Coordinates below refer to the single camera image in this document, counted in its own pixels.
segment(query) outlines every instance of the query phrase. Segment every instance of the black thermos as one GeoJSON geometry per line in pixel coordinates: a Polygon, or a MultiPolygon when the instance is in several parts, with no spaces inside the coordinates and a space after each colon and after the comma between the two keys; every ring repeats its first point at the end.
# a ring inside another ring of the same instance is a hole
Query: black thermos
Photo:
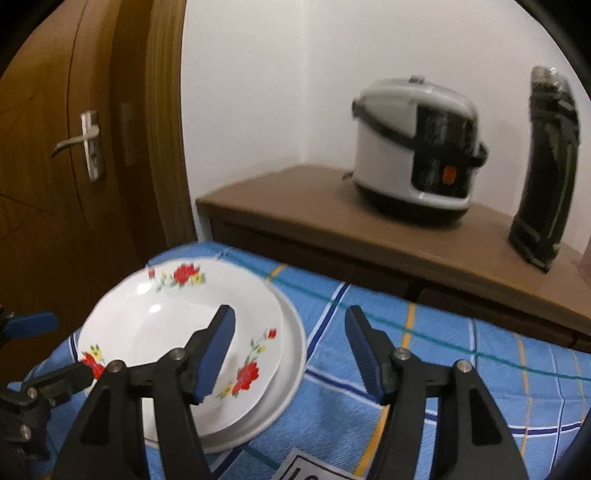
{"type": "Polygon", "coordinates": [[[566,78],[554,68],[531,71],[530,162],[509,242],[547,272],[560,249],[573,197],[579,119],[566,78]]]}

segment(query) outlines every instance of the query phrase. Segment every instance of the rice cooker lid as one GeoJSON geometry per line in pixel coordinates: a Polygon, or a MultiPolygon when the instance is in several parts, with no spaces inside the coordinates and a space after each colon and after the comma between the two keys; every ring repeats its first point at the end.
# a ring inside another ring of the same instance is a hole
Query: rice cooker lid
{"type": "Polygon", "coordinates": [[[401,129],[404,122],[400,116],[406,113],[401,105],[412,103],[462,116],[477,128],[478,115],[470,100],[453,90],[425,83],[423,77],[380,80],[371,84],[353,101],[352,113],[378,135],[415,153],[463,168],[479,168],[486,163],[488,149],[482,142],[476,151],[468,152],[460,144],[445,141],[440,144],[432,139],[414,137],[414,133],[401,129]]]}
{"type": "Polygon", "coordinates": [[[448,88],[425,82],[421,76],[379,80],[362,90],[357,101],[393,128],[397,126],[400,114],[400,110],[393,107],[400,106],[401,102],[456,113],[474,123],[478,118],[476,107],[469,99],[448,88]]]}

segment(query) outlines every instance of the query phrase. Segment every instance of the white plate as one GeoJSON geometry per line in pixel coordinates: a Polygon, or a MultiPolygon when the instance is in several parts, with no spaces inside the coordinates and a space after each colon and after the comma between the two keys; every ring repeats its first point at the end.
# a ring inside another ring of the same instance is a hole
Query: white plate
{"type": "MultiPolygon", "coordinates": [[[[283,293],[270,285],[277,295],[284,315],[283,355],[277,373],[267,391],[244,418],[221,432],[202,436],[199,439],[205,453],[218,453],[252,440],[279,418],[300,386],[306,367],[306,334],[296,308],[283,293]]],[[[158,448],[157,442],[146,441],[158,448]]]]}
{"type": "MultiPolygon", "coordinates": [[[[158,360],[206,328],[217,308],[236,312],[236,331],[213,394],[192,406],[202,434],[219,432],[261,399],[281,360],[283,313],[267,285],[244,268],[183,259],[141,270],[96,305],[80,333],[79,357],[95,376],[114,359],[128,366],[158,360]]],[[[156,440],[154,408],[144,399],[144,434],[156,440]]]]}

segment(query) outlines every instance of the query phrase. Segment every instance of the metal bolt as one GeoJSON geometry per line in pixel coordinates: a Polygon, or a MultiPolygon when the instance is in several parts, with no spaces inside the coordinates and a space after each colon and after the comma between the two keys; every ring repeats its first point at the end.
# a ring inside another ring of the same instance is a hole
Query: metal bolt
{"type": "Polygon", "coordinates": [[[121,360],[113,360],[109,365],[107,365],[107,370],[112,374],[115,374],[123,368],[123,362],[121,360]]]}
{"type": "Polygon", "coordinates": [[[398,358],[398,360],[408,360],[410,358],[410,352],[401,346],[394,349],[394,356],[398,358]]]}
{"type": "Polygon", "coordinates": [[[184,348],[173,348],[168,355],[174,360],[182,360],[185,356],[184,348]]]}
{"type": "Polygon", "coordinates": [[[21,425],[21,436],[25,440],[31,440],[33,438],[33,433],[29,428],[29,425],[21,425]]]}
{"type": "Polygon", "coordinates": [[[468,360],[460,360],[457,363],[457,369],[463,374],[467,374],[470,370],[472,370],[472,364],[468,360]]]}

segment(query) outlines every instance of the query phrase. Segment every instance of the wooden door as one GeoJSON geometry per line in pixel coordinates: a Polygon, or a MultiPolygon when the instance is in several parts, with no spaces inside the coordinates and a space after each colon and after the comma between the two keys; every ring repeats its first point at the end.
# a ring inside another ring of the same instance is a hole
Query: wooden door
{"type": "Polygon", "coordinates": [[[143,158],[142,102],[137,92],[121,94],[125,80],[113,84],[133,77],[117,58],[135,44],[141,54],[150,5],[66,0],[0,79],[0,303],[60,319],[56,332],[0,350],[0,381],[22,378],[103,294],[166,247],[143,158]],[[139,15],[129,14],[132,4],[139,15]],[[138,35],[126,43],[129,29],[138,35]],[[57,142],[80,134],[79,115],[90,109],[98,112],[106,167],[95,183],[81,146],[50,158],[57,142]]]}

